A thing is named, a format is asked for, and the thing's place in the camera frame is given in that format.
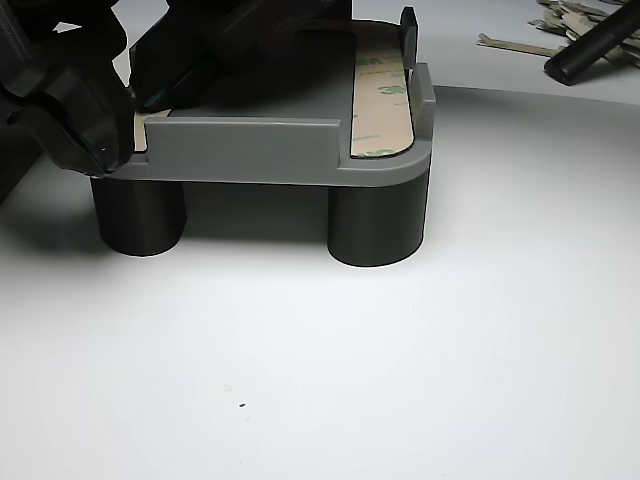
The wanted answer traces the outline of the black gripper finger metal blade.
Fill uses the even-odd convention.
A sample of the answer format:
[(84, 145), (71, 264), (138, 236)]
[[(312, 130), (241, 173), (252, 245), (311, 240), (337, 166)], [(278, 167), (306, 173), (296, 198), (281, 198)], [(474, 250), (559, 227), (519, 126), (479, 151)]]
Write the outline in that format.
[(29, 138), (59, 168), (108, 176), (131, 157), (134, 107), (112, 64), (29, 67)]

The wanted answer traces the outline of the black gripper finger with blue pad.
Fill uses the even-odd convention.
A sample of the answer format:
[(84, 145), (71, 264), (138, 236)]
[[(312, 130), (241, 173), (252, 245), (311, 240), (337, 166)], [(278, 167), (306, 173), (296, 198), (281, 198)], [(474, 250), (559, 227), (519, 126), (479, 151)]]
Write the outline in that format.
[(172, 108), (218, 75), (265, 57), (280, 20), (278, 1), (169, 1), (167, 12), (130, 48), (129, 86), (140, 111)]

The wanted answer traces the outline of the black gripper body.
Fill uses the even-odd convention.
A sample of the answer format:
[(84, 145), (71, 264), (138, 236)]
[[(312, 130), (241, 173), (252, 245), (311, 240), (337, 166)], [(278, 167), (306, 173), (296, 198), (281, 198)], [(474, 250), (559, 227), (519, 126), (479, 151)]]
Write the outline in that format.
[(1, 87), (30, 95), (53, 71), (84, 60), (111, 63), (125, 48), (114, 1), (3, 1)]

